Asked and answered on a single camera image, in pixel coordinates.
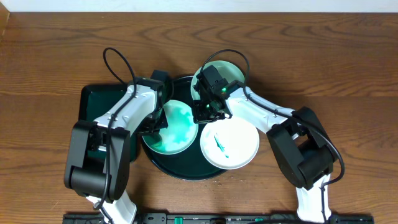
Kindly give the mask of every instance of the black tray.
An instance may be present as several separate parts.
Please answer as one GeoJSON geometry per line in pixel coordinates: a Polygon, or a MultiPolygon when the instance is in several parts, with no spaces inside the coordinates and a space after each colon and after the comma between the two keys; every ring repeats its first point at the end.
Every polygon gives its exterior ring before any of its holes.
{"type": "MultiPolygon", "coordinates": [[[[190,84],[192,77],[183,77],[174,80],[173,100],[179,100],[192,106],[190,84]]],[[[124,85],[88,85],[81,91],[79,119],[93,121],[108,112],[125,94],[124,85]]],[[[199,124],[198,134],[194,142],[183,152],[174,155],[162,155],[149,149],[142,141],[143,149],[161,171],[172,177],[183,180],[204,180],[224,173],[226,170],[211,165],[203,156],[200,149],[200,135],[204,124],[199,124]]],[[[136,159],[137,136],[131,136],[130,161],[136,159]]],[[[102,151],[88,152],[91,156],[105,158],[106,153],[102,151]]]]}

